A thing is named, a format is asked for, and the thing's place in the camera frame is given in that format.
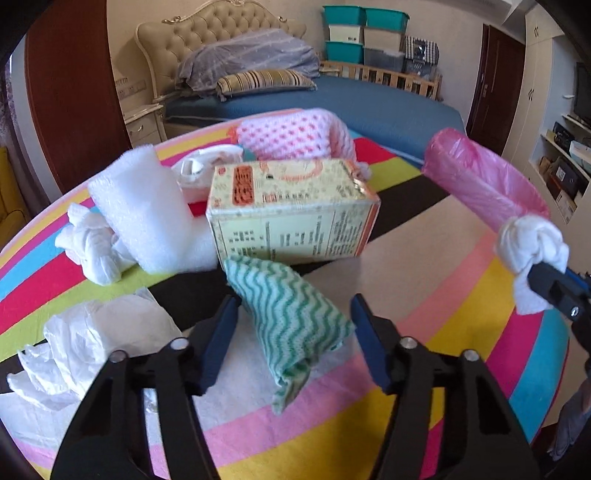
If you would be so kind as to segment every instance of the green striped cloth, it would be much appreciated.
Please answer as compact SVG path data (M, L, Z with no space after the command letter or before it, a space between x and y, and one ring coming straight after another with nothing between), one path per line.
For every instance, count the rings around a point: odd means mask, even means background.
M320 356L338 348L355 326L290 267L233 255L224 261L228 283L252 315L267 365L279 386L280 414L298 395Z

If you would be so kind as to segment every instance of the orange label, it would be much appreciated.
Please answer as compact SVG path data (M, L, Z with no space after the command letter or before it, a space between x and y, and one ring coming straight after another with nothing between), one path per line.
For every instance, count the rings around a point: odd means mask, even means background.
M251 205L255 201L252 167L240 165L234 168L232 203L237 206Z

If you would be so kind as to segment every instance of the white foam sheet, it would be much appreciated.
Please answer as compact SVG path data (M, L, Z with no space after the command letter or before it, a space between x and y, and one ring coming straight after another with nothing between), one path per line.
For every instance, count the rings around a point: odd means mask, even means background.
M173 172L145 145L124 153L92 179L88 190L111 228L150 274L212 270L213 235L195 219Z

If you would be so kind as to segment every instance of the power outlet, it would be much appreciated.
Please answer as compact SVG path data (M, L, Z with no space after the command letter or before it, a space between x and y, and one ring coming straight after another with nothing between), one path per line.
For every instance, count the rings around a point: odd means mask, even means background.
M145 80L138 80L131 85L121 85L117 87L117 98L123 100L129 96L135 95L147 88Z

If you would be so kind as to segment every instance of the floor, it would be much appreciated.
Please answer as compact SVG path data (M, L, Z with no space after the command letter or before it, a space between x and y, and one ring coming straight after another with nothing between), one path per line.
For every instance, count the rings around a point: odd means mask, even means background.
M567 322L568 328L570 330L571 322L568 320L565 320L565 322ZM551 425L558 421L558 414L560 413L560 409L567 402L567 400L579 389L581 383L586 377L584 371L584 363L588 357L589 356L587 352L583 350L583 348L579 345L579 343L574 338L571 332L569 356L566 361L566 366L564 367L562 383L560 384L560 389L558 391L558 395L556 396L556 400L554 401L554 405L552 405L552 408L550 409L550 412L546 417L544 426Z

